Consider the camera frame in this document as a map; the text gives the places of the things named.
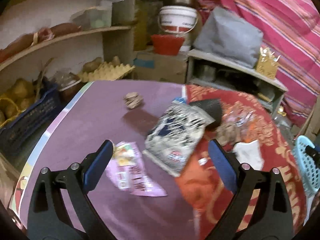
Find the white paper piece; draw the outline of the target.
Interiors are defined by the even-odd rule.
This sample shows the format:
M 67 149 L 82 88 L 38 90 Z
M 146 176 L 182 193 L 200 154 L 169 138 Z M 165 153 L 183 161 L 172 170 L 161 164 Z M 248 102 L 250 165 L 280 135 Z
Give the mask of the white paper piece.
M 255 170 L 261 171 L 263 169 L 264 159 L 258 140 L 249 143 L 239 142 L 233 147 L 233 152 L 239 163 L 247 163 Z

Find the brown paper scrap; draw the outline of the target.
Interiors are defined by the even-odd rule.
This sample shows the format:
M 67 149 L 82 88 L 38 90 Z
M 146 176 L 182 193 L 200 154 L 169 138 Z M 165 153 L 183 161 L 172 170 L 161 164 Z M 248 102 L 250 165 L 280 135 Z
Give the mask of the brown paper scrap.
M 216 140 L 221 146 L 234 145 L 241 141 L 240 129 L 232 122 L 222 124 L 216 129 Z

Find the pink snack wrapper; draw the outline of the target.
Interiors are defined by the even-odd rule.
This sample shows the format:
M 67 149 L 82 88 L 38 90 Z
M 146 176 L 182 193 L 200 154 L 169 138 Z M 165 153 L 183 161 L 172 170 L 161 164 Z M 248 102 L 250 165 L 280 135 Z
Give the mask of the pink snack wrapper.
M 116 144 L 106 176 L 115 187 L 135 196 L 165 197 L 167 192 L 146 173 L 142 153 L 135 142 Z

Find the clear orange plastic wrapper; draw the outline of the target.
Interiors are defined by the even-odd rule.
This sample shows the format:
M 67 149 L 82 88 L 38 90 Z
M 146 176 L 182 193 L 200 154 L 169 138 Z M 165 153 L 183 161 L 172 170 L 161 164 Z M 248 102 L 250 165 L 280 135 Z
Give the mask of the clear orange plastic wrapper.
M 232 122 L 240 129 L 241 141 L 249 143 L 258 139 L 256 133 L 256 114 L 254 110 L 230 108 L 223 117 L 222 124 Z

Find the black plastic cup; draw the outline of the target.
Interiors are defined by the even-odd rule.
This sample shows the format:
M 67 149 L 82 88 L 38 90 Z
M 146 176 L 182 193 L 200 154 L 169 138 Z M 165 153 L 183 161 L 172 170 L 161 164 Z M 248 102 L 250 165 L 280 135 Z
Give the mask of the black plastic cup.
M 199 107 L 214 119 L 214 122 L 208 125 L 207 129 L 214 130 L 221 125 L 223 111 L 219 99 L 199 100 L 190 102 L 189 105 Z

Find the black white snack bag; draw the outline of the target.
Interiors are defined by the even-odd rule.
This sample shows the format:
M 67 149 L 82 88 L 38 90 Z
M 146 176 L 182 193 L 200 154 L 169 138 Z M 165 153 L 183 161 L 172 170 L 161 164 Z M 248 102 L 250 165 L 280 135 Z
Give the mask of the black white snack bag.
M 197 106 L 173 101 L 145 139 L 143 154 L 173 177 L 179 177 L 215 119 Z

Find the maroon scouring pad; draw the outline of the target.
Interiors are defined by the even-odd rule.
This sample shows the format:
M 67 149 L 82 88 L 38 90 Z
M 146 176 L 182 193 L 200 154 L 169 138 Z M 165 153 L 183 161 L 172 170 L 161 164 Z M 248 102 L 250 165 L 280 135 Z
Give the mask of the maroon scouring pad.
M 153 128 L 157 125 L 159 117 L 150 114 L 142 108 L 135 108 L 129 110 L 123 117 L 125 123 L 127 123 L 135 132 L 138 132 L 142 136 L 146 137 L 151 133 Z

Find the light blue plastic basket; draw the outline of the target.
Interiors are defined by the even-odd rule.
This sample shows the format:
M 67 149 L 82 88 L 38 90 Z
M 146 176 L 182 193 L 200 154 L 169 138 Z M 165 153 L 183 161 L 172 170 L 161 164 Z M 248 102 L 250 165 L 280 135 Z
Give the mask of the light blue plastic basket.
M 319 146 L 316 146 L 308 137 L 300 135 L 295 140 L 292 153 L 306 196 L 314 196 L 319 190 Z

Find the red floral table cloth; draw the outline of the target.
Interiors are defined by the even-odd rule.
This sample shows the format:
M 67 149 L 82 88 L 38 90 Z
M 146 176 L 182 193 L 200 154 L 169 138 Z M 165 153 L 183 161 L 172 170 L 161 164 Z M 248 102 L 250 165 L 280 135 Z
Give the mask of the red floral table cloth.
M 306 197 L 292 151 L 258 100 L 244 92 L 187 85 L 188 102 L 218 101 L 222 124 L 240 122 L 240 141 L 259 147 L 262 166 L 238 160 L 234 144 L 205 131 L 176 179 L 195 210 L 198 239 L 293 239 L 303 225 Z

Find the dark blue plastic crate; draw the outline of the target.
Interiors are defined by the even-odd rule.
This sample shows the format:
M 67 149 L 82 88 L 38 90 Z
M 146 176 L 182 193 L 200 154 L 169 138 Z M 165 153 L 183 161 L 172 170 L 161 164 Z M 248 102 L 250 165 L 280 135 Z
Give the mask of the dark blue plastic crate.
M 57 84 L 47 83 L 42 97 L 18 117 L 1 128 L 1 153 L 18 155 L 21 145 L 44 123 L 53 121 L 62 111 Z

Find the yellow egg tray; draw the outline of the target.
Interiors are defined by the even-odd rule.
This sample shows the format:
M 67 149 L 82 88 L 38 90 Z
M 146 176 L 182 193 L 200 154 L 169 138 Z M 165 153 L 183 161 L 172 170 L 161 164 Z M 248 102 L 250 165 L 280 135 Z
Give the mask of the yellow egg tray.
M 93 72 L 79 72 L 77 76 L 85 83 L 99 80 L 115 81 L 131 74 L 134 69 L 135 66 L 130 64 L 121 63 L 120 65 L 114 66 L 111 63 L 104 62 Z

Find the red plastic basin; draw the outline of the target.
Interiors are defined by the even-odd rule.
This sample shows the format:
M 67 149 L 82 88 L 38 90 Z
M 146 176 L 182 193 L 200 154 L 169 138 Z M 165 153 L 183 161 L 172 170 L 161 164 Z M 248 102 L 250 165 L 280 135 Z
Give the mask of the red plastic basin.
M 152 35 L 153 52 L 159 55 L 176 56 L 184 43 L 183 37 L 174 35 Z

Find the pink striped blanket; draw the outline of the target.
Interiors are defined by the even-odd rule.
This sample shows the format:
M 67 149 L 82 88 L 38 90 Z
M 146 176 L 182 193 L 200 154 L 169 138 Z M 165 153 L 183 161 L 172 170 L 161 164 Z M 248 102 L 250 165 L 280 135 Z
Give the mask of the pink striped blanket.
M 259 28 L 263 46 L 280 57 L 276 78 L 288 91 L 283 106 L 302 126 L 319 95 L 319 13 L 311 0 L 197 0 L 205 22 L 217 6 Z

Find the white plastic bucket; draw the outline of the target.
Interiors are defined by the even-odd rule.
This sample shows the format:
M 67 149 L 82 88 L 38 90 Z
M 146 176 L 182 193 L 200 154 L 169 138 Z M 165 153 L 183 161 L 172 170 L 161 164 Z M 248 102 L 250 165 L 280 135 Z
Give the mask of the white plastic bucket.
M 197 11 L 185 6 L 163 6 L 158 15 L 158 25 L 161 31 L 170 34 L 188 33 L 198 22 Z

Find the wooden wall shelf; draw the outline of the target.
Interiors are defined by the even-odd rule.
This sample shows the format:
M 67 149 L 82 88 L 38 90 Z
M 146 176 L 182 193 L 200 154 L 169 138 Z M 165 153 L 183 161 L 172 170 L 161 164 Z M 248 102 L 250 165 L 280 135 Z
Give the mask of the wooden wall shelf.
M 69 22 L 77 12 L 97 7 L 105 0 L 1 0 L 1 48 L 16 38 L 42 27 Z M 119 0 L 112 6 L 112 25 L 56 37 L 32 46 L 1 63 L 1 91 L 17 79 L 35 80 L 44 64 L 48 76 L 68 69 L 74 73 L 97 57 L 111 61 L 117 56 L 133 63 L 135 0 Z

